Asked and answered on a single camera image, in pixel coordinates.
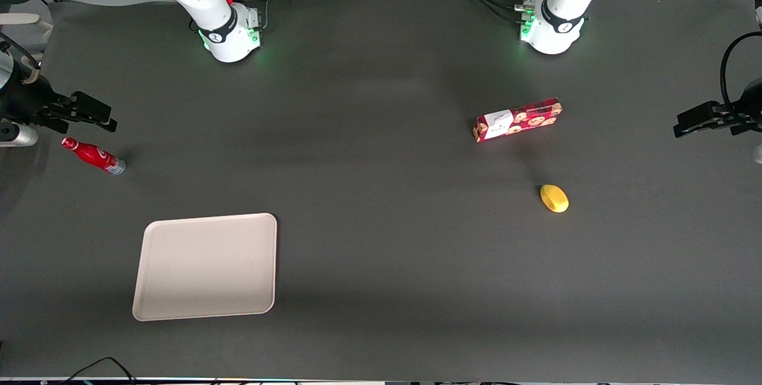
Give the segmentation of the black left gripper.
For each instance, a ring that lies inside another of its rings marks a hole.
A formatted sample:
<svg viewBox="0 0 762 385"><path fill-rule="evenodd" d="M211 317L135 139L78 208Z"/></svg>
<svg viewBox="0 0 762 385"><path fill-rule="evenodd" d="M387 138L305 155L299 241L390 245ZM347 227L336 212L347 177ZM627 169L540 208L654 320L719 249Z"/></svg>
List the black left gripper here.
<svg viewBox="0 0 762 385"><path fill-rule="evenodd" d="M731 120L724 119L724 105L718 101L707 101L677 115L675 138L727 127L730 127L732 136L748 131L761 132L761 79L750 82L737 101L730 101L727 92L723 94L723 101Z"/></svg>

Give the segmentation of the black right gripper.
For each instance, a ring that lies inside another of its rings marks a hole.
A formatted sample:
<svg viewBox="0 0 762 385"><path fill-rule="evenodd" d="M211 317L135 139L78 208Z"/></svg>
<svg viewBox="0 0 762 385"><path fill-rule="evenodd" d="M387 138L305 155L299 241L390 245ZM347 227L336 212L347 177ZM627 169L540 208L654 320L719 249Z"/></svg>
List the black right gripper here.
<svg viewBox="0 0 762 385"><path fill-rule="evenodd" d="M44 77L25 84L20 76L2 76L2 118L14 124L66 134L70 123L82 123L114 133L118 122L111 118L111 110L111 106L84 92L59 94Z"/></svg>

